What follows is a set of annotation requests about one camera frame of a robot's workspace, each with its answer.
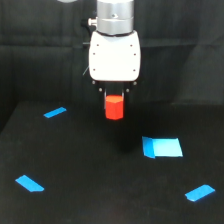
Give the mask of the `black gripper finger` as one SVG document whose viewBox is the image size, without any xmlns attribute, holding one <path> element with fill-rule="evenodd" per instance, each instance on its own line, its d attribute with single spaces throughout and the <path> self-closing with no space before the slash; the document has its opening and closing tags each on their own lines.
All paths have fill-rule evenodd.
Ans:
<svg viewBox="0 0 224 224">
<path fill-rule="evenodd" d="M 122 98 L 123 98 L 123 103 L 125 103 L 126 102 L 125 101 L 125 99 L 126 99 L 126 89 L 122 89 L 121 95 L 122 95 Z"/>
<path fill-rule="evenodd" d="M 104 109 L 106 109 L 106 96 L 107 96 L 106 89 L 104 89 L 104 92 L 103 92 L 103 106 L 104 106 Z"/>
</svg>

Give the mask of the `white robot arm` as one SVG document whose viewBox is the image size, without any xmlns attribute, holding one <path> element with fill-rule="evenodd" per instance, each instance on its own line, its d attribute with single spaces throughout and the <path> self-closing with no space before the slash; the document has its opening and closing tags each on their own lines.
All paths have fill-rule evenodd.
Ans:
<svg viewBox="0 0 224 224">
<path fill-rule="evenodd" d="M 96 17 L 83 19 L 90 35 L 88 69 L 103 99 L 117 85 L 121 97 L 140 73 L 141 49 L 134 30 L 134 0 L 96 0 Z"/>
</svg>

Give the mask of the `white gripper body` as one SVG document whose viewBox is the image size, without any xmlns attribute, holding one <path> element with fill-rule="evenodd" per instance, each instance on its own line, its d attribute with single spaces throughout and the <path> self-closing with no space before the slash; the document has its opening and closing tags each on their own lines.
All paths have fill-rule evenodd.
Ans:
<svg viewBox="0 0 224 224">
<path fill-rule="evenodd" d="M 141 65 L 138 33 L 105 36 L 94 31 L 89 47 L 89 74 L 106 95 L 121 95 L 126 84 L 136 82 Z"/>
</svg>

